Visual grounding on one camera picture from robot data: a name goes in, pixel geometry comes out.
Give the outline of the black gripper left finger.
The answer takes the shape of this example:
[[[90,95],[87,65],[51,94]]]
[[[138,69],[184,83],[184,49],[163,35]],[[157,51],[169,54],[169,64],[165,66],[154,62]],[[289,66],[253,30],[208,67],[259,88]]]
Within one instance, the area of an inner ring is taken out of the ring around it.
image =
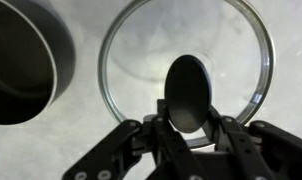
[[[147,180],[207,180],[199,161],[168,120],[163,99],[142,122],[125,120],[89,150],[62,180],[122,180],[146,153],[156,165]]]

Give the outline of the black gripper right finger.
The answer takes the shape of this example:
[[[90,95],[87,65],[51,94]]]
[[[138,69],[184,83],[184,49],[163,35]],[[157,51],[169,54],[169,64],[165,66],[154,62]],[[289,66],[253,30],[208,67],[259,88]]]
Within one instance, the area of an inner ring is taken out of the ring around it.
[[[244,126],[209,109],[214,151],[200,156],[208,180],[302,180],[302,139],[265,121]]]

